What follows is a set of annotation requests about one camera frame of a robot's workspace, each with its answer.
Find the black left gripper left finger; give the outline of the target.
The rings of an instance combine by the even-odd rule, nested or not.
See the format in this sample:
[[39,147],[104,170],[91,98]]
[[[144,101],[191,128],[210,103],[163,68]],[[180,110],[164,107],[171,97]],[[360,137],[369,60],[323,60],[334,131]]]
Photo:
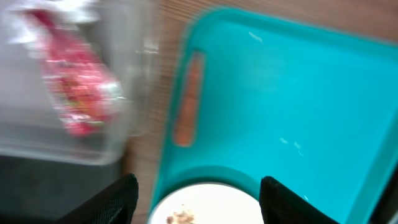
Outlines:
[[61,224],[130,224],[139,184],[129,173],[60,219]]

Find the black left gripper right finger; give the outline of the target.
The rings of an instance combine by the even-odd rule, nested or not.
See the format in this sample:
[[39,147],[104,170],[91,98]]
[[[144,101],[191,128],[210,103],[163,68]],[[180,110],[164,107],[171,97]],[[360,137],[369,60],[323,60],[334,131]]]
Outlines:
[[338,224],[271,176],[261,180],[259,204],[265,224]]

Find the red snack wrapper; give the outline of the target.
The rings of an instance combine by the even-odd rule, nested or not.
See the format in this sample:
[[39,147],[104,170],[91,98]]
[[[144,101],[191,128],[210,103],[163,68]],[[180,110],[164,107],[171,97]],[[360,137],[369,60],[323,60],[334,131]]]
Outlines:
[[77,32],[44,31],[39,40],[44,83],[71,135],[93,134],[120,113],[119,80]]

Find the foil ball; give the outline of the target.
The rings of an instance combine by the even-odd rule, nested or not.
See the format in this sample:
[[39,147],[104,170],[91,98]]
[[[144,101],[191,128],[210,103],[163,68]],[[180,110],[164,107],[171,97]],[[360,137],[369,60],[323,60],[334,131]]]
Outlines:
[[12,1],[2,12],[12,44],[31,44],[43,31],[73,29],[99,20],[97,0]]

